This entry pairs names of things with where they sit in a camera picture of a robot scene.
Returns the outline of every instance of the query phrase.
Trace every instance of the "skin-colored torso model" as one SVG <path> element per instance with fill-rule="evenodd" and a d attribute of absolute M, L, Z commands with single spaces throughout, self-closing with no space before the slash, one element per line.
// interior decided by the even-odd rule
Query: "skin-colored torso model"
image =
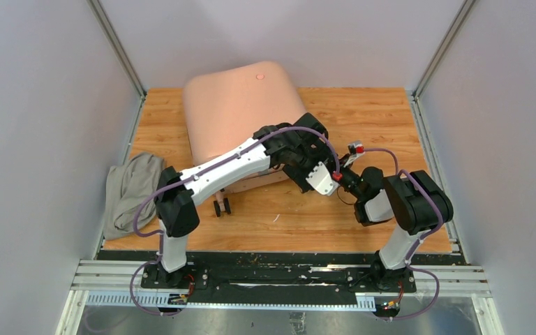
<path fill-rule="evenodd" d="M 305 107 L 284 68 L 263 61 L 194 77 L 184 87 L 184 112 L 194 165 L 224 154 L 262 126 L 293 124 Z M 227 187 L 239 192 L 286 179 L 283 172 L 250 176 Z"/>

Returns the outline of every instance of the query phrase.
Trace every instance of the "red connector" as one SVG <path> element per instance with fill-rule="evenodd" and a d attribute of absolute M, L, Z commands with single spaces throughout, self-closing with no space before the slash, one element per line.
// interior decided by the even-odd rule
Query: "red connector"
<path fill-rule="evenodd" d="M 332 173 L 332 179 L 335 181 L 340 181 L 340 179 L 342 179 L 342 174 L 340 172 L 334 172 Z"/>

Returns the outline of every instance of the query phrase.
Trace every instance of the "metal frame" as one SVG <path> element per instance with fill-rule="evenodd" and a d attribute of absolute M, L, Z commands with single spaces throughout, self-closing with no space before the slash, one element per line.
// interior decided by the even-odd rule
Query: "metal frame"
<path fill-rule="evenodd" d="M 107 15 L 105 14 L 105 10 L 103 9 L 100 0 L 87 0 L 87 3 L 89 4 L 89 7 L 91 7 L 91 10 L 94 12 L 94 15 L 98 20 L 98 23 L 100 24 L 105 34 L 105 37 L 107 37 L 107 40 L 110 42 L 112 49 L 116 53 L 116 56 L 118 56 L 118 60 L 120 61 L 120 64 L 122 64 L 122 67 L 126 71 L 128 77 L 130 78 L 131 83 L 133 84 L 136 92 L 139 94 L 141 99 L 144 99 L 144 97 L 147 95 L 147 90 L 142 86 L 142 83 L 136 73 L 136 70 L 134 69 L 131 61 L 128 59 L 126 51 L 124 51 L 124 48 L 120 43 L 120 39 L 114 31 L 114 27 L 112 26 L 110 19 L 108 19 Z"/>
<path fill-rule="evenodd" d="M 140 118 L 142 116 L 142 110 L 144 108 L 144 98 L 145 98 L 144 96 L 141 96 L 139 110 L 138 110 L 138 112 L 137 112 L 137 114 L 135 116 L 135 119 L 133 121 L 133 125 L 131 126 L 130 136 L 126 140 L 126 145 L 124 145 L 126 150 L 124 151 L 124 154 L 122 156 L 122 160 L 121 160 L 122 163 L 126 163 L 128 161 L 128 159 L 131 157 L 131 151 L 132 151 L 132 148 L 133 148 L 133 141 L 135 139 L 138 124 L 139 124 Z M 94 259 L 96 257 L 98 252 L 102 249 L 103 244 L 105 243 L 105 241 L 103 239 L 103 225 L 104 225 L 103 220 L 104 220 L 103 218 L 100 220 L 100 225 L 99 225 L 101 227 L 100 236 L 98 238 L 98 241 L 97 241 L 93 251 L 90 254 L 92 259 Z"/>
<path fill-rule="evenodd" d="M 475 3 L 476 0 L 464 0 L 461 4 L 461 7 L 459 8 L 457 15 L 453 19 L 449 30 L 445 34 L 445 37 L 442 39 L 440 45 L 438 46 L 438 49 L 436 50 L 433 58 L 431 59 L 431 62 L 429 63 L 429 66 L 424 71 L 424 74 L 420 78 L 420 81 L 418 82 L 418 85 L 414 90 L 414 97 L 416 99 L 422 96 L 422 93 L 426 89 L 426 86 L 428 86 L 433 74 L 436 71 L 436 68 L 438 67 L 438 64 L 440 64 L 440 62 L 442 61 L 442 58 L 444 57 L 446 51 L 449 49 L 451 42 L 453 42 L 455 35 L 457 35 L 459 29 L 461 28 L 461 26 L 463 26 L 463 23 L 467 19 L 468 14 L 470 13 Z"/>
<path fill-rule="evenodd" d="M 117 56 L 122 63 L 125 71 L 135 87 L 135 90 L 142 97 L 144 102 L 144 97 L 146 92 L 144 87 L 140 83 L 138 76 L 131 66 L 124 49 L 122 48 L 119 39 L 117 38 L 110 21 L 105 15 L 101 3 L 99 0 L 87 0 L 89 5 L 94 11 L 94 14 L 100 25 L 102 26 L 103 31 L 105 32 L 108 40 L 112 44 L 114 51 L 117 53 Z M 434 57 L 432 58 L 430 64 L 428 65 L 426 71 L 424 72 L 417 88 L 412 91 L 407 91 L 407 95 L 410 97 L 410 107 L 412 110 L 412 115 L 415 120 L 415 124 L 418 129 L 420 142 L 422 149 L 424 151 L 426 161 L 429 164 L 429 169 L 433 178 L 443 187 L 447 187 L 445 182 L 445 176 L 438 165 L 438 157 L 436 155 L 435 147 L 430 139 L 429 127 L 426 121 L 426 117 L 423 115 L 422 107 L 420 105 L 420 96 L 426 89 L 430 79 L 432 78 L 436 68 L 439 63 L 442 61 L 448 47 L 451 42 L 454 40 L 455 35 L 465 22 L 468 13 L 471 11 L 475 0 L 464 0 L 457 16 L 452 22 L 451 27 L 449 28 L 447 34 L 443 38 L 438 50 L 436 51 Z M 140 110 L 136 117 L 135 123 L 133 124 L 132 135 L 128 141 L 127 149 L 124 154 L 124 160 L 128 159 L 128 155 L 131 151 L 132 141 L 135 135 L 135 131 L 142 114 L 143 104 L 140 106 Z M 453 245 L 453 250 L 457 255 L 460 255 L 461 247 L 459 245 L 459 237 L 457 229 L 454 222 L 449 222 L 447 224 L 447 231 L 449 233 L 450 241 Z M 109 292 L 109 295 L 121 295 L 128 291 L 128 285 L 130 278 L 134 271 L 140 266 L 141 262 L 132 262 L 132 261 L 104 261 L 104 260 L 93 260 L 88 261 L 84 260 L 79 263 L 77 271 L 75 273 L 75 278 L 73 279 L 73 284 L 70 288 L 70 292 L 67 298 L 64 311 L 61 315 L 59 321 L 59 326 L 57 328 L 56 334 L 68 335 L 76 334 L 78 327 L 80 325 L 84 307 L 88 304 L 89 293 L 90 291 L 96 293 L 99 296 L 105 296 Z M 366 265 L 329 265 L 328 267 L 366 267 Z M 484 275 L 483 269 L 481 267 L 475 266 L 420 266 L 429 271 L 435 273 L 440 279 L 440 296 L 443 297 L 470 297 L 475 306 L 477 321 L 480 326 L 480 329 L 483 334 L 504 334 L 498 315 L 496 313 L 496 308 L 493 303 L 493 298 L 491 296 L 486 277 Z M 407 296 L 431 296 L 435 289 L 435 282 L 432 278 L 427 277 L 425 274 L 416 273 L 415 281 L 418 287 L 416 293 L 407 293 Z M 135 281 L 136 292 L 141 294 L 155 295 L 158 293 L 168 293 L 176 292 L 183 293 L 181 290 L 144 290 L 138 285 L 140 283 L 140 277 L 137 277 Z M 395 295 L 394 293 L 357 293 L 359 300 L 362 300 L 367 297 L 384 297 Z M 104 299 L 106 304 L 118 304 L 121 306 L 117 299 Z M 219 306 L 217 305 L 206 305 L 205 308 L 246 308 L 249 306 Z M 254 308 L 266 308 L 266 306 L 254 306 Z M 292 306 L 282 305 L 277 306 L 278 309 L 287 309 L 292 308 Z M 327 306 L 319 306 L 316 308 L 325 308 Z"/>

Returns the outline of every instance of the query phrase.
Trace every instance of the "metal track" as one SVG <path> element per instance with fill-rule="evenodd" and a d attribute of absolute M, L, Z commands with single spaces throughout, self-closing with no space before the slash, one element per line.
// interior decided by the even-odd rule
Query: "metal track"
<path fill-rule="evenodd" d="M 56 335 L 75 335 L 79 330 L 83 308 L 89 292 L 70 291 L 59 320 Z"/>
<path fill-rule="evenodd" d="M 477 322 L 483 335 L 504 335 L 505 331 L 496 306 L 494 305 L 494 299 L 488 297 L 472 297 L 472 303 L 477 315 Z"/>
<path fill-rule="evenodd" d="M 131 276 L 142 262 L 132 261 L 104 261 L 104 260 L 83 260 L 77 268 L 75 278 L 71 285 L 71 290 L 95 290 L 95 291 L 128 291 Z M 337 267 L 315 267 L 315 271 L 331 271 Z M 365 265 L 355 265 L 355 267 L 367 267 Z M 415 266 L 416 268 L 427 269 L 433 272 L 440 281 L 441 297 L 471 297 L 476 294 L 478 297 L 490 297 L 490 289 L 486 282 L 486 277 L 481 267 L 469 266 Z M 185 294 L 186 290 L 179 289 L 142 289 L 140 287 L 140 275 L 135 280 L 135 291 L 150 292 L 151 294 L 177 293 Z M 416 293 L 406 293 L 407 296 L 429 296 L 434 293 L 436 283 L 432 277 L 419 272 L 415 272 Z M 385 297 L 395 295 L 395 293 L 360 293 L 357 296 Z"/>
<path fill-rule="evenodd" d="M 204 302 L 189 302 L 173 304 L 170 295 L 162 292 L 141 292 L 136 299 L 143 307 L 164 308 L 214 308 L 214 309 L 246 309 L 246 310 L 287 310 L 287 311 L 357 311 L 374 312 L 375 298 L 361 296 L 353 305 L 308 305 L 308 304 L 210 304 Z M 87 306 L 134 306 L 128 292 L 90 291 Z"/>
<path fill-rule="evenodd" d="M 412 117 L 414 119 L 416 129 L 418 130 L 420 145 L 422 146 L 422 151 L 424 152 L 424 159 L 429 167 L 431 177 L 442 189 L 447 191 L 447 183 L 445 181 L 445 176 L 442 173 L 442 170 L 438 164 L 438 157 L 436 154 L 435 147 L 431 141 L 431 134 L 429 132 L 430 127 L 428 126 L 428 123 L 420 110 L 419 99 L 414 99 L 414 97 L 408 95 L 408 100 L 410 101 L 410 110 L 412 112 Z M 456 229 L 455 218 L 447 222 L 445 224 L 445 227 L 447 228 L 447 234 L 449 235 L 449 242 L 451 244 L 452 253 L 461 255 L 463 251 L 461 250 L 461 245 L 459 243 L 459 234 Z"/>

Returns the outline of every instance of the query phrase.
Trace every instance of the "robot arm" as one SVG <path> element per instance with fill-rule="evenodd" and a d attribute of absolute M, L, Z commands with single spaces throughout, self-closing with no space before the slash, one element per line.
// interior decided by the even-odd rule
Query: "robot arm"
<path fill-rule="evenodd" d="M 310 128 L 314 132 L 283 131 L 291 126 Z M 336 162 L 332 150 L 315 133 L 328 136 L 325 127 L 306 113 L 293 125 L 262 127 L 240 146 L 208 163 L 181 172 L 173 167 L 165 169 L 158 189 L 185 181 L 155 199 L 165 232 L 163 255 L 170 255 L 162 258 L 165 270 L 171 273 L 186 264 L 188 234 L 200 222 L 196 206 L 243 177 L 282 165 L 284 173 L 302 193 L 315 190 L 329 196 L 343 187 L 357 198 L 355 217 L 363 225 L 396 217 L 398 225 L 387 244 L 377 252 L 371 273 L 377 282 L 397 281 L 397 277 L 405 273 L 405 258 L 412 246 L 438 224 L 436 214 L 407 179 L 396 175 L 384 177 L 382 170 L 376 167 L 364 169 L 361 175 L 352 171 L 352 162 L 364 153 L 359 142 L 351 143 L 349 153 Z M 411 175 L 441 210 L 443 220 L 450 220 L 453 210 L 447 196 L 424 171 Z"/>

